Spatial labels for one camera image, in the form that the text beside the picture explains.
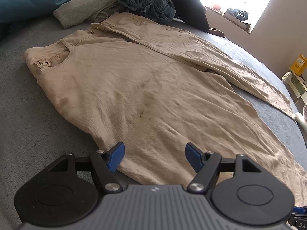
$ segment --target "white wall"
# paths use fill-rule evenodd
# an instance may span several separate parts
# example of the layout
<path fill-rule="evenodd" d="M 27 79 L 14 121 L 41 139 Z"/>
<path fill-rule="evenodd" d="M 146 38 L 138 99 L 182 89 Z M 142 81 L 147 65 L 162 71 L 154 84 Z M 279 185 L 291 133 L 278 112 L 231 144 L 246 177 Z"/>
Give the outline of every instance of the white wall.
<path fill-rule="evenodd" d="M 282 77 L 299 54 L 307 57 L 307 0 L 270 0 L 251 34 L 208 10 L 210 27 L 217 28 Z"/>

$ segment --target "silver bolt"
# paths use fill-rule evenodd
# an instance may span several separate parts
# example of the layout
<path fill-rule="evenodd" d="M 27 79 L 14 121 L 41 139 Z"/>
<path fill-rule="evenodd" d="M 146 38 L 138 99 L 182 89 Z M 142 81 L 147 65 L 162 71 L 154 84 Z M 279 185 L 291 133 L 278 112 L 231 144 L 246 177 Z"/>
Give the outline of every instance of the silver bolt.
<path fill-rule="evenodd" d="M 192 191 L 202 191 L 205 189 L 205 186 L 200 184 L 200 183 L 192 183 L 189 185 L 189 189 L 192 190 Z"/>
<path fill-rule="evenodd" d="M 104 186 L 104 188 L 108 191 L 116 191 L 119 190 L 120 186 L 117 183 L 108 183 Z"/>

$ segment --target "pant leg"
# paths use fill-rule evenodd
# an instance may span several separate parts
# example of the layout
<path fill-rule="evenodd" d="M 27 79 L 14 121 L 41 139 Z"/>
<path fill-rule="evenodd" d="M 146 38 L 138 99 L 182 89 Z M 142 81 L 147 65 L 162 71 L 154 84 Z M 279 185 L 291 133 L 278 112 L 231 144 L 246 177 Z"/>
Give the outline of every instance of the pant leg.
<path fill-rule="evenodd" d="M 203 32 L 208 32 L 210 27 L 200 0 L 171 0 L 176 9 L 176 16 L 186 24 Z"/>

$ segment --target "denim garment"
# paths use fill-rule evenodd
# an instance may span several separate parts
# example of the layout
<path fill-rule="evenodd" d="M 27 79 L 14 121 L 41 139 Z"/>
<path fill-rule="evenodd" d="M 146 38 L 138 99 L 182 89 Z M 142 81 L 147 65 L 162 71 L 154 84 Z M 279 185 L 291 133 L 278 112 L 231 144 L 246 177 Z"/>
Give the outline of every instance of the denim garment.
<path fill-rule="evenodd" d="M 119 0 L 124 11 L 147 17 L 153 21 L 171 21 L 176 13 L 174 4 L 168 0 Z"/>

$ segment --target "bed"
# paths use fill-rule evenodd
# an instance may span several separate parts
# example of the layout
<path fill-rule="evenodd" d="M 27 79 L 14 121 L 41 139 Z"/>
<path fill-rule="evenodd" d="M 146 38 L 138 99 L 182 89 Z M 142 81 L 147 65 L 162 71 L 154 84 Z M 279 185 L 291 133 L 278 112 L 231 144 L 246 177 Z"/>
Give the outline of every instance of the bed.
<path fill-rule="evenodd" d="M 180 21 L 173 27 L 188 30 L 210 41 L 233 59 L 256 71 L 271 85 L 284 93 L 297 109 L 284 84 L 262 63 L 227 38 L 203 33 Z M 74 152 L 87 156 L 97 150 L 92 137 L 67 122 L 48 100 L 36 79 L 24 63 L 22 54 L 30 47 L 42 47 L 73 33 L 86 29 L 88 23 L 64 30 L 53 16 L 36 18 L 15 27 L 0 42 L 0 226 L 15 229 L 20 220 L 13 206 L 13 198 L 26 181 L 61 154 Z M 307 169 L 307 150 L 296 122 L 253 95 L 233 85 L 234 91 L 251 102 L 262 120 L 279 140 L 293 153 L 295 160 Z M 89 174 L 79 173 L 89 179 Z M 116 172 L 123 186 L 136 184 L 129 177 Z"/>

